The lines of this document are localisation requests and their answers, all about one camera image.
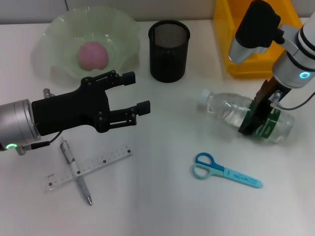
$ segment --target bottle cap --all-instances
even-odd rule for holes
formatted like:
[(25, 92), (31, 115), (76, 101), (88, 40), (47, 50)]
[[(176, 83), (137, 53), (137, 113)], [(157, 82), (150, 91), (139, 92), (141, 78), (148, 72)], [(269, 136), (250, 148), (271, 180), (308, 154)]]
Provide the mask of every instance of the bottle cap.
[(211, 91), (204, 89), (199, 96), (197, 108), (198, 110), (204, 111), (208, 108), (208, 98)]

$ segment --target green bottle label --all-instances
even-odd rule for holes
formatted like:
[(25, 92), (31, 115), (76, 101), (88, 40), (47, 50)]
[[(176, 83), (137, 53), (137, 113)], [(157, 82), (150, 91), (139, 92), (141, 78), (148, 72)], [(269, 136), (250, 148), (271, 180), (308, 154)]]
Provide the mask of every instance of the green bottle label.
[[(251, 110), (252, 110), (253, 106), (254, 106), (254, 103), (252, 102), (250, 107), (248, 108), (248, 111), (246, 113), (246, 116), (245, 116), (244, 120), (249, 120), (249, 118), (251, 117)], [(278, 122), (280, 114), (281, 114), (281, 111), (279, 109), (274, 109), (269, 114), (269, 116), (268, 116), (267, 120), (265, 121), (265, 123), (262, 124), (259, 128), (257, 128), (253, 132), (252, 135), (268, 139), (270, 134), (274, 130), (277, 122)]]

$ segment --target pen tip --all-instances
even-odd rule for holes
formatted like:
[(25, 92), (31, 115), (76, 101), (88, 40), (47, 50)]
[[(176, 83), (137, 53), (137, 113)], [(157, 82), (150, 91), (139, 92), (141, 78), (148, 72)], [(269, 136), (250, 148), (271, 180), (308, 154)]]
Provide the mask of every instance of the pen tip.
[(89, 196), (87, 196), (87, 200), (88, 200), (88, 203), (90, 204), (90, 205), (92, 205), (92, 198), (91, 198), (91, 196), (89, 195)]

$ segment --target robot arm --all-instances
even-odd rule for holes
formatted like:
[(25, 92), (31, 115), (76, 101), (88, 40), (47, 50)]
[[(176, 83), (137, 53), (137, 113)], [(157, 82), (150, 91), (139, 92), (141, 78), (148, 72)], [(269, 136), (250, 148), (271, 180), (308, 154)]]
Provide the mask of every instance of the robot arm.
[(0, 150), (29, 145), (40, 136), (61, 132), (80, 125), (93, 126), (97, 132), (136, 125), (136, 115), (150, 113), (150, 102), (127, 109), (110, 111), (105, 90), (135, 83), (133, 72), (119, 76), (115, 71), (81, 80), (70, 93), (30, 103), (28, 99), (0, 106)]
[(255, 53), (265, 53), (272, 41), (285, 51), (273, 65), (273, 77), (265, 81), (256, 94), (251, 117), (242, 123), (239, 132), (251, 135), (291, 89), (303, 87), (315, 76), (315, 13), (301, 29), (282, 25), (272, 7), (254, 0), (231, 43), (229, 58), (242, 63)]

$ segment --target pink ball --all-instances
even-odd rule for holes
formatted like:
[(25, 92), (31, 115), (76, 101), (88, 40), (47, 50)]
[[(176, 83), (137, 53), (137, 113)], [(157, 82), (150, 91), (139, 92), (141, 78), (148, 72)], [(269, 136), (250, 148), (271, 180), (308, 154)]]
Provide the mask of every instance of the pink ball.
[(78, 51), (79, 65), (86, 70), (102, 69), (108, 64), (108, 53), (97, 42), (83, 44)]

